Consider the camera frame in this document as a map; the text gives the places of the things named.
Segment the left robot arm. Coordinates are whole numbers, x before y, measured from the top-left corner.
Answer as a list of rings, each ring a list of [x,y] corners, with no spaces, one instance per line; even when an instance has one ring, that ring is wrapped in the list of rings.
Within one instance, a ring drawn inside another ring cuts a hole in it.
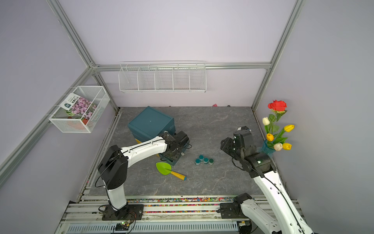
[[[104,210],[99,210],[103,221],[114,220],[141,220],[144,205],[130,205],[125,195],[125,181],[128,168],[153,155],[162,154],[168,159],[178,160],[189,144],[189,137],[183,131],[171,134],[165,131],[143,143],[118,147],[109,147],[103,159],[97,167],[99,178],[108,196],[108,204]]]

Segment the teal bottom drawer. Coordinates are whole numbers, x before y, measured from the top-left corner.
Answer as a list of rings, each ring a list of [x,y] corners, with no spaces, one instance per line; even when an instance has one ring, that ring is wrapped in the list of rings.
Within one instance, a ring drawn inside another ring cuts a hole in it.
[[[158,154],[162,162],[166,162],[171,166],[174,166],[178,160],[185,154],[187,148],[177,150],[174,155],[168,155],[167,153]]]

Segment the teal drawer cabinet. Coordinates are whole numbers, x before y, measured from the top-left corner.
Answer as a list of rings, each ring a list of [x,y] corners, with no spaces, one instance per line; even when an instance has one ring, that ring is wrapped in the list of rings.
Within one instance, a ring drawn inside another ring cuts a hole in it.
[[[172,135],[176,132],[174,118],[149,106],[128,124],[128,128],[134,138],[142,142],[159,136],[165,131]]]

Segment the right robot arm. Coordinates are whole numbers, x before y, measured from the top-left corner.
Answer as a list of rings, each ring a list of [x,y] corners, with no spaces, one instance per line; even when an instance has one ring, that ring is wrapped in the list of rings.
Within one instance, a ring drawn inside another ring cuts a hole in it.
[[[222,219],[249,218],[265,234],[311,234],[312,228],[300,215],[286,192],[275,164],[266,153],[257,152],[251,131],[241,127],[221,141],[220,149],[239,169],[248,172],[265,195],[274,216],[263,210],[247,193],[234,198],[232,203],[221,203],[218,213]]]

